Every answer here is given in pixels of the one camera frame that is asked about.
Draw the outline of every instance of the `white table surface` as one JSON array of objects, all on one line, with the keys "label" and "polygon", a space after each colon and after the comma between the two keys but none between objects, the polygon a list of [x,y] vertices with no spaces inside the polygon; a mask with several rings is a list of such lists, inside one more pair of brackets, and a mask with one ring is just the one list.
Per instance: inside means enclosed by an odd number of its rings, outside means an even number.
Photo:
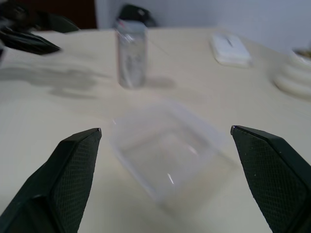
[{"label": "white table surface", "polygon": [[[216,29],[157,29],[148,37],[148,82],[139,90],[117,83],[113,31],[43,33],[63,51],[37,56],[10,50],[0,67],[0,211],[73,133],[101,127],[93,186],[79,232],[271,232],[248,188],[230,136],[231,125],[285,138],[311,164],[311,103],[270,82],[285,56],[243,39],[250,69],[224,67],[208,40]],[[114,157],[110,122],[129,110],[171,99],[227,136],[223,155],[193,198],[177,211],[155,205]]]}]

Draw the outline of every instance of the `clear plastic container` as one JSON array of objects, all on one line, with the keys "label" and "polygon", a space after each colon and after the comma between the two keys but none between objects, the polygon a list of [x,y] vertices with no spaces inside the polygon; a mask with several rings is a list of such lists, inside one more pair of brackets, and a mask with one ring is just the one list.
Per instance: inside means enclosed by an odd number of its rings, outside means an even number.
[{"label": "clear plastic container", "polygon": [[111,138],[118,159],[159,203],[175,195],[222,141],[213,127],[172,102],[115,119]]}]

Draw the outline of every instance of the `table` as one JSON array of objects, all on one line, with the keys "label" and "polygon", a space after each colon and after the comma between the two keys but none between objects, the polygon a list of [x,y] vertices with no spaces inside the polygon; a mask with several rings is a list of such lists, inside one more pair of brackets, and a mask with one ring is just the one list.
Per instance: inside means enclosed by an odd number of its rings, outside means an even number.
[{"label": "table", "polygon": [[[271,232],[248,188],[230,127],[281,136],[311,164],[311,104],[271,84],[285,56],[257,43],[242,38],[253,57],[252,68],[219,65],[208,44],[219,30],[150,30],[148,81],[138,90],[117,83],[113,31],[40,33],[63,49],[49,56],[8,49],[0,69],[0,211],[60,140],[101,127],[79,232]],[[188,208],[191,203],[174,213],[150,200],[108,142],[113,118],[166,99],[182,103],[227,136],[222,160],[208,170],[197,192],[203,195],[192,198],[195,207]]]}]

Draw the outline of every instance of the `transparent plastic box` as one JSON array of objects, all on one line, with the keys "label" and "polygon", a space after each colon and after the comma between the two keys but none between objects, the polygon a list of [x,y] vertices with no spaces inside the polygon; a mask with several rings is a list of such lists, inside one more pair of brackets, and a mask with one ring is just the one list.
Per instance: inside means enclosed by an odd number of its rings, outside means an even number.
[{"label": "transparent plastic box", "polygon": [[115,155],[158,203],[175,195],[217,153],[223,136],[174,102],[114,120]]}]

